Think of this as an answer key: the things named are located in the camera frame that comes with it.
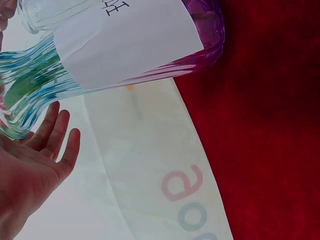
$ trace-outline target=glass vase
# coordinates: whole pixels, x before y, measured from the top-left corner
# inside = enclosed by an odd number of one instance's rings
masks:
[[[215,0],[185,0],[204,50],[120,82],[132,85],[202,71],[222,54],[225,30]],[[53,34],[36,46],[19,52],[0,53],[0,131],[12,139],[24,138],[47,105],[101,91],[84,90],[64,68]]]
[[[102,0],[18,0],[17,11],[27,31],[54,30]]]

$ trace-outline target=red velvet fabric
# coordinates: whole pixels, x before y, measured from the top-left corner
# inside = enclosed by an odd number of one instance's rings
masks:
[[[233,237],[320,240],[320,1],[220,6],[223,56],[176,84]]]

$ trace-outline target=hand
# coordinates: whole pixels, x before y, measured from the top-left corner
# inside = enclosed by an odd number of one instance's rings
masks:
[[[2,227],[9,232],[8,239],[19,233],[27,218],[70,175],[76,164],[80,148],[78,129],[71,130],[64,155],[56,162],[70,118],[68,111],[59,113],[59,108],[58,102],[51,104],[38,131],[27,139],[18,142],[0,136],[0,198],[1,195],[5,198],[2,202],[9,203],[13,212],[7,226]]]
[[[3,40],[3,31],[8,26],[8,19],[15,15],[17,0],[0,0],[0,51]]]

